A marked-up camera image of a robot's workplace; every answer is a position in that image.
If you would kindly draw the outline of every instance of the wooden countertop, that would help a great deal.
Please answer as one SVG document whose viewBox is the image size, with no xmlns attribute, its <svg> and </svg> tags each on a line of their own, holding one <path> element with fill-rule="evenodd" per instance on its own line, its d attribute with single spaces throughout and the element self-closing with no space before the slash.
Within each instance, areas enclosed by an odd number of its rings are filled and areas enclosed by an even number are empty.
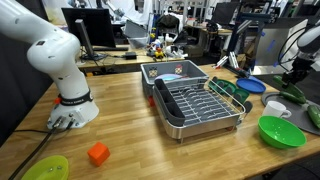
<svg viewBox="0 0 320 180">
<path fill-rule="evenodd" d="M 144 64 L 144 63 L 154 63 L 155 61 L 152 59 L 152 57 L 149 57 L 146 55 L 146 50 L 145 49 L 131 49 L 129 45 L 119 45 L 117 47 L 128 47 L 129 50 L 128 52 L 132 51 L 137 54 L 137 59 L 134 60 L 125 60 L 124 58 L 119 58 L 119 57 L 112 57 L 112 56 L 122 56 L 125 54 L 126 51 L 105 51 L 105 52 L 99 52 L 97 51 L 96 53 L 99 54 L 107 54 L 111 55 L 106 57 L 105 59 L 96 61 L 97 64 L 100 67 L 106 67 L 106 66 L 113 66 L 113 65 L 134 65 L 134 64 Z M 183 60 L 184 58 L 168 58 L 168 61 L 177 61 L 177 60 Z M 97 64 L 94 61 L 82 61 L 79 59 L 76 59 L 77 61 L 77 66 L 80 69 L 83 68 L 95 68 L 98 67 Z"/>
<path fill-rule="evenodd" d="M 200 67 L 210 78 L 236 81 L 228 70 Z M 149 106 L 142 90 L 141 72 L 93 76 L 87 81 L 100 108 L 98 117 L 81 129 L 53 135 L 19 177 L 37 161 L 63 155 L 69 161 L 72 180 L 245 179 L 320 150 L 320 138 L 309 133 L 305 133 L 307 144 L 300 148 L 279 150 L 266 145 L 258 134 L 257 122 L 264 108 L 258 94 L 250 95 L 253 110 L 236 131 L 210 132 L 179 144 L 166 134 L 156 108 Z M 275 89 L 267 86 L 267 91 Z M 17 129 L 46 130 L 57 95 L 52 85 Z M 0 148 L 0 179 L 7 179 L 44 137 L 33 132 L 13 133 Z M 98 141 L 108 146 L 111 156 L 95 167 L 87 151 Z"/>
</svg>

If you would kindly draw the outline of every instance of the dish rack tray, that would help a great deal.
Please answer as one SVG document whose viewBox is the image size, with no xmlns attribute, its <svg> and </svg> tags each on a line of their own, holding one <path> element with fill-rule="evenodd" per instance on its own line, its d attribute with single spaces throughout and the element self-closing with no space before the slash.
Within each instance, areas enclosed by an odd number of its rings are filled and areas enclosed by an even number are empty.
<svg viewBox="0 0 320 180">
<path fill-rule="evenodd" d="M 166 133 L 179 139 L 223 129 L 234 128 L 243 105 L 223 88 L 206 89 L 204 83 L 189 84 L 155 81 L 153 97 Z"/>
</svg>

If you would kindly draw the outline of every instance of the dish rack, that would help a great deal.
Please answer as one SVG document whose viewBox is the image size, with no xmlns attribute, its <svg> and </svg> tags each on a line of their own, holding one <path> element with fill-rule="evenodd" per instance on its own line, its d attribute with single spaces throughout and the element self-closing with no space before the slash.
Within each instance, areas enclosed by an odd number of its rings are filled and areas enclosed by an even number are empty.
<svg viewBox="0 0 320 180">
<path fill-rule="evenodd" d="M 204 83 L 189 84 L 181 80 L 155 81 L 153 97 L 166 133 L 174 139 L 223 129 L 235 128 L 243 105 L 223 88 L 206 89 Z"/>
</svg>

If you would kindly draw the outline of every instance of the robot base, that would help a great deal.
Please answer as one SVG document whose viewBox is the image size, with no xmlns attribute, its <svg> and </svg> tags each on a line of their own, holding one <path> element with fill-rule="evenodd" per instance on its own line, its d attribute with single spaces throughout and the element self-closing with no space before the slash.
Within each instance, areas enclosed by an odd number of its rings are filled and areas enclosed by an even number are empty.
<svg viewBox="0 0 320 180">
<path fill-rule="evenodd" d="M 48 120 L 47 127 L 52 129 L 54 122 L 60 117 L 63 116 L 66 119 L 62 122 L 59 129 L 65 129 L 70 121 L 74 121 L 71 128 L 82 128 L 88 122 L 92 121 L 97 117 L 99 113 L 99 108 L 96 106 L 94 101 L 85 102 L 76 106 L 63 106 L 61 104 L 56 105 Z"/>
</svg>

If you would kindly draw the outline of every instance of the orange cube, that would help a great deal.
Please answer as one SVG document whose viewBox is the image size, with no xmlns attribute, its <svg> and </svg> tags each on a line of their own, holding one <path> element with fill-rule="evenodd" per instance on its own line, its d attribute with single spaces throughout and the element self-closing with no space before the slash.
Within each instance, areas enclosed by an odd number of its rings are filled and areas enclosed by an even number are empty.
<svg viewBox="0 0 320 180">
<path fill-rule="evenodd" d="M 96 166 L 101 166 L 101 164 L 110 156 L 108 147 L 100 142 L 97 142 L 87 153 L 90 161 Z"/>
</svg>

